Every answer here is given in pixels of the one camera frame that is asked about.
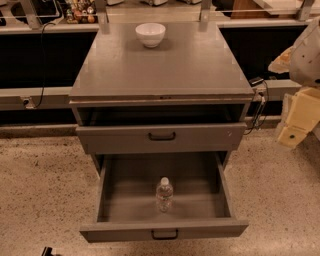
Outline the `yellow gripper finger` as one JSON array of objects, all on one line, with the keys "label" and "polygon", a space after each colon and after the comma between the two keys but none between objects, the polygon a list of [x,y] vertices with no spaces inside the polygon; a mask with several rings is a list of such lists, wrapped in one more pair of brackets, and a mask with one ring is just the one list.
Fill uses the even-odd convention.
[{"label": "yellow gripper finger", "polygon": [[303,87],[283,99],[281,121],[277,126],[276,141],[294,149],[320,122],[320,90]]}]

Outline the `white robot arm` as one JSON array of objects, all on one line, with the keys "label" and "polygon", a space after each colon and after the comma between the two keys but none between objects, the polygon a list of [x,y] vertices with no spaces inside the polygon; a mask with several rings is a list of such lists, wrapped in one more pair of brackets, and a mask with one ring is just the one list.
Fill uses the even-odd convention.
[{"label": "white robot arm", "polygon": [[289,73],[301,85],[283,100],[276,141],[294,149],[320,122],[320,18],[314,18],[294,44],[273,60],[268,70]]}]

